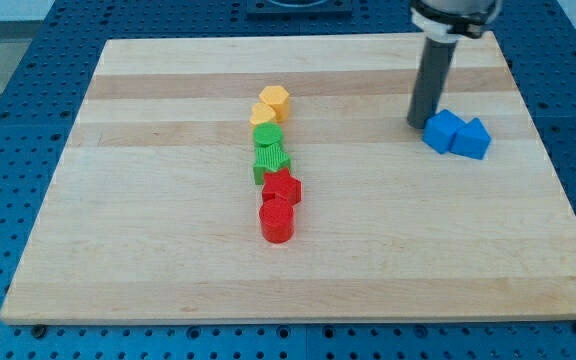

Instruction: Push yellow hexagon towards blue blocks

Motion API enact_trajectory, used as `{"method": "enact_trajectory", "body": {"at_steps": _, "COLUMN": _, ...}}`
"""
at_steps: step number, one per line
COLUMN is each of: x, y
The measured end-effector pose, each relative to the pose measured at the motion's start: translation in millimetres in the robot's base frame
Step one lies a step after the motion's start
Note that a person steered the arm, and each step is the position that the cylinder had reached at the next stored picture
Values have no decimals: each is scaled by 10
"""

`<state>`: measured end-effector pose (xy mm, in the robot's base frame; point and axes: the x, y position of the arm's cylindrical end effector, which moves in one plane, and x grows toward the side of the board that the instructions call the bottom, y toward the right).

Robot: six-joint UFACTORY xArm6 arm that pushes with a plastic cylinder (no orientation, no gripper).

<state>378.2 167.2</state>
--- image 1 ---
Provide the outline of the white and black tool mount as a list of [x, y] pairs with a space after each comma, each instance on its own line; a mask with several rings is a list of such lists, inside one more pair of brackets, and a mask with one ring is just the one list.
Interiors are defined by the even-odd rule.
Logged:
[[498, 17], [502, 0], [411, 0], [412, 23], [440, 43], [479, 39]]

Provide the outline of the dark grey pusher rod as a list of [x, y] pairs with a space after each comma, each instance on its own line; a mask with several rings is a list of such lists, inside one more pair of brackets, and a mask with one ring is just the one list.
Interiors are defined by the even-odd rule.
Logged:
[[411, 127], [424, 129], [428, 119], [435, 115], [455, 49], [456, 42], [425, 39], [407, 114]]

